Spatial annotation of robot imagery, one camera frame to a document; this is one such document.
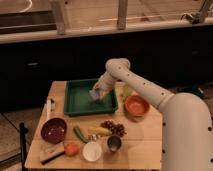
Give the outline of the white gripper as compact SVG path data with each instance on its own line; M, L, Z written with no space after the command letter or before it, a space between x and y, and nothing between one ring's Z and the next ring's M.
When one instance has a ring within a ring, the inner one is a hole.
M116 79L105 72L95 83L92 90L100 92L100 99L103 99L115 86Z

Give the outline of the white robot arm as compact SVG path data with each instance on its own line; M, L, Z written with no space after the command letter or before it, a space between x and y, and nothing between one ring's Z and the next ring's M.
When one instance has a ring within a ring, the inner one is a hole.
M213 123L206 103L191 93L172 93L130 71L126 58L110 59L94 89L100 97L117 80L127 83L163 115L162 171L213 171Z

